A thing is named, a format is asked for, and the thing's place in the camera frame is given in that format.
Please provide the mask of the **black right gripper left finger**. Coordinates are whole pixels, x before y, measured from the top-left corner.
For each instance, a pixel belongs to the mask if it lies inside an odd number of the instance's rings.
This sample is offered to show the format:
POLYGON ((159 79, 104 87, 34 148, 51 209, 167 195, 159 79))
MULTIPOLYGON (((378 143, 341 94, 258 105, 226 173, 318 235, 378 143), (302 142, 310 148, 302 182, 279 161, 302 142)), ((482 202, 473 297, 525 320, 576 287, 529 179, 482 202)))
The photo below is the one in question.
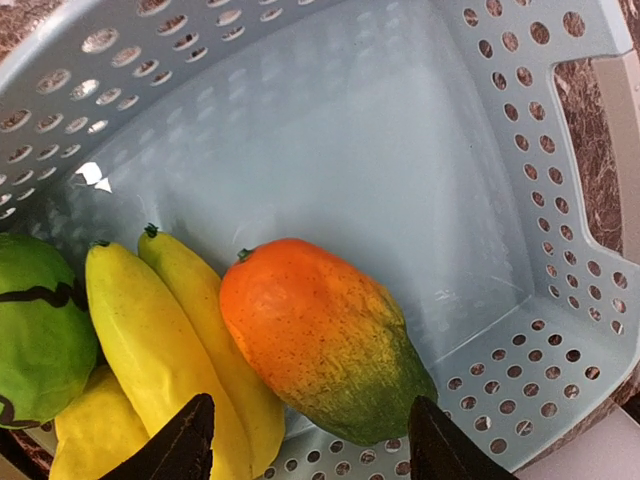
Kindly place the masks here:
POLYGON ((195 395, 136 454, 102 479, 209 479, 214 418, 212 397, 195 395))

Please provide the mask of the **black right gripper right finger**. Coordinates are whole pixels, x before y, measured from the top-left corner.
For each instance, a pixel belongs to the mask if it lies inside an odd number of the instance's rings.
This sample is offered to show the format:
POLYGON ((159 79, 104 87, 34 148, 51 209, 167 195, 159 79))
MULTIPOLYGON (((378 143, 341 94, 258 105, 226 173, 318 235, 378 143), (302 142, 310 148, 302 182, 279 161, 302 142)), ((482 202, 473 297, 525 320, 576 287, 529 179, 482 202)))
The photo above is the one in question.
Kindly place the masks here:
POLYGON ((412 480, 512 480, 427 396, 417 396, 408 420, 412 480))

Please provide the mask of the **yellow toy banana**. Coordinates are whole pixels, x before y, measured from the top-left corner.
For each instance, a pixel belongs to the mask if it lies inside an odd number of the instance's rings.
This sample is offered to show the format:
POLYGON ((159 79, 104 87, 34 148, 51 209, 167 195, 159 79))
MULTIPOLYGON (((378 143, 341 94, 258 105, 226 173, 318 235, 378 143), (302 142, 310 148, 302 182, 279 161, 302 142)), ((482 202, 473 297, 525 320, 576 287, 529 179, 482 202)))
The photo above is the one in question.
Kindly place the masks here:
POLYGON ((284 406, 227 329, 214 269, 148 225, 135 252, 115 242, 92 245, 85 276, 102 350, 148 434, 207 393, 215 403, 208 478, 261 476, 284 439, 284 406))

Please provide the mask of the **orange green toy mango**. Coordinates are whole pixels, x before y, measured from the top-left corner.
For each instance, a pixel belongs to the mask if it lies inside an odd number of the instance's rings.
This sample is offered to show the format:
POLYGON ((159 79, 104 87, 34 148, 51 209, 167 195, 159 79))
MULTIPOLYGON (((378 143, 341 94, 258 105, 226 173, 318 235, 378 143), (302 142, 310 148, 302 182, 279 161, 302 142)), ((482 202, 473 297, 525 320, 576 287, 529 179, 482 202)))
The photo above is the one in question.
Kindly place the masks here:
POLYGON ((435 382, 390 291, 297 238, 242 249, 224 274, 222 318, 264 383, 319 428, 360 446, 407 433, 435 382))

